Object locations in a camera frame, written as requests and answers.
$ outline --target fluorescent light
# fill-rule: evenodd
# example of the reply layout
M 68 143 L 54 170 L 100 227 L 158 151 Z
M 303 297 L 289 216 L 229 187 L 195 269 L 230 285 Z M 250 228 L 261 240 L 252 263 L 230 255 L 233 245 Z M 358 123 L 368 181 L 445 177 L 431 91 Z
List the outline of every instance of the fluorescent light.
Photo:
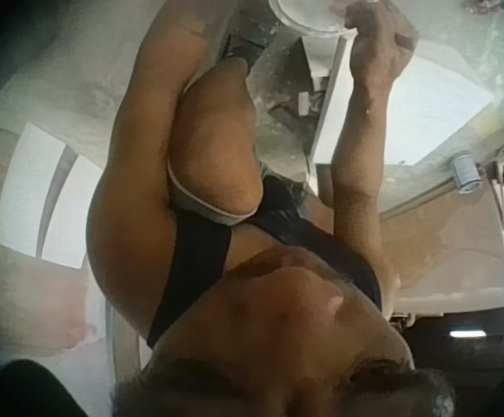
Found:
M 449 333 L 451 337 L 467 338 L 467 337 L 486 337 L 486 332 L 483 330 L 457 330 Z

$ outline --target bare arm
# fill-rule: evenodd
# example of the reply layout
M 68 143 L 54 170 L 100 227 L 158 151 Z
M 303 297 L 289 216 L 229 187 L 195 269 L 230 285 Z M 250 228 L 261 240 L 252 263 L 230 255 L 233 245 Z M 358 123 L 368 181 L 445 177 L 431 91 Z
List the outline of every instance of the bare arm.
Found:
M 377 199 L 389 94 L 412 57 L 417 35 L 389 0 L 348 7 L 348 25 L 359 34 L 351 56 L 355 86 L 331 169 L 335 236 L 374 269 L 389 318 L 400 282 L 383 254 Z
M 167 0 L 138 53 L 88 223 L 92 269 L 108 300 L 146 337 L 169 275 L 176 223 L 167 151 L 179 96 L 237 0 Z

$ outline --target gray shorts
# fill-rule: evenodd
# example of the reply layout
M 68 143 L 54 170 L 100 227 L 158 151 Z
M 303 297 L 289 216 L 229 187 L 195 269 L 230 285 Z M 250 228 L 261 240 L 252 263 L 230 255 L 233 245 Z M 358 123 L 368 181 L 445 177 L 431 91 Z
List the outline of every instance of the gray shorts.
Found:
M 268 167 L 265 163 L 259 162 L 262 179 L 266 176 L 272 175 L 280 178 L 288 187 L 289 192 L 293 196 L 296 207 L 298 208 L 299 214 L 308 219 L 309 213 L 306 204 L 306 198 L 308 196 L 308 184 L 305 182 L 294 182 L 289 180 L 288 178 L 277 174 L 274 170 Z M 246 215 L 233 215 L 226 211 L 223 211 L 217 207 L 212 206 L 211 204 L 205 202 L 200 197 L 192 194 L 183 185 L 176 179 L 173 170 L 169 165 L 169 185 L 170 185 L 170 197 L 173 204 L 176 207 L 191 211 L 201 217 L 204 217 L 208 220 L 211 220 L 215 223 L 224 224 L 226 226 L 235 226 L 238 223 L 244 222 L 246 219 L 255 215 L 256 210 Z

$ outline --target white sheet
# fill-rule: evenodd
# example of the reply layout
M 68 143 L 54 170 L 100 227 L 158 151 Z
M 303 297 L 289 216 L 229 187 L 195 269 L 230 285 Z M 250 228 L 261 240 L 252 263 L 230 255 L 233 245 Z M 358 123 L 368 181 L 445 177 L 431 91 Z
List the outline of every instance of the white sheet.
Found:
M 36 256 L 43 207 L 64 143 L 28 123 L 10 161 L 0 201 L 0 244 Z
M 83 266 L 88 210 L 102 173 L 88 159 L 78 157 L 53 210 L 42 259 L 70 268 Z
M 350 51 L 347 48 L 341 58 L 335 58 L 312 152 L 315 163 L 331 163 L 345 122 L 352 94 Z M 386 164 L 415 165 L 493 101 L 491 93 L 449 68 L 415 56 L 395 82 L 388 111 Z

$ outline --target another person's hand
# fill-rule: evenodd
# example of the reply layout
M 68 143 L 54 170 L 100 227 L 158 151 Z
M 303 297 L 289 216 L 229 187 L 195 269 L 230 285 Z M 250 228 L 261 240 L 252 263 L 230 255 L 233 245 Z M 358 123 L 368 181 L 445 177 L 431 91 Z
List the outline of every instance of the another person's hand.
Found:
M 370 94 L 388 94 L 410 62 L 418 32 L 390 0 L 336 0 L 346 5 L 345 25 L 358 29 L 350 69 L 355 86 Z

